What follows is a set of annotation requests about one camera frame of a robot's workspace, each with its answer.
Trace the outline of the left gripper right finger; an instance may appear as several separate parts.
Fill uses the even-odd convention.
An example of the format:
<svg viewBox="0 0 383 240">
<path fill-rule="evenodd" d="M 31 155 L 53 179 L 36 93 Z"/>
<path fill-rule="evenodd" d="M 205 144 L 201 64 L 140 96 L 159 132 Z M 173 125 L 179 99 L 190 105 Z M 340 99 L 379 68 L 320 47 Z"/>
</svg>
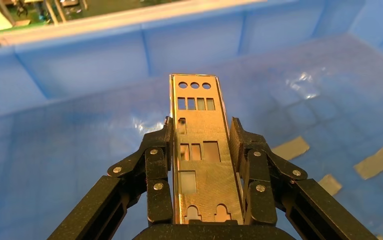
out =
<svg viewBox="0 0 383 240">
<path fill-rule="evenodd" d="M 304 240 L 373 240 L 371 233 L 305 170 L 275 154 L 266 139 L 234 117 L 229 130 L 233 167 L 244 184 L 246 225 L 275 227 L 277 210 Z"/>
</svg>

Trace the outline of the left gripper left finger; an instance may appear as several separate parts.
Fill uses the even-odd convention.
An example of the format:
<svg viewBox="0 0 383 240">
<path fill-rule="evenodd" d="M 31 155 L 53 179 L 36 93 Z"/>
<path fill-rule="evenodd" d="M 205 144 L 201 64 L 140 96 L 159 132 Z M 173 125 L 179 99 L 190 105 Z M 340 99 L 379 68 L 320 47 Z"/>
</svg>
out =
<svg viewBox="0 0 383 240">
<path fill-rule="evenodd" d="M 173 206 L 168 183 L 172 161 L 174 121 L 165 118 L 163 128 L 146 133 L 139 149 L 113 164 L 99 178 L 61 224 L 50 240 L 110 240 L 124 220 L 128 208 L 147 193 L 148 227 L 136 240 L 158 240 L 155 225 L 173 223 Z"/>
</svg>

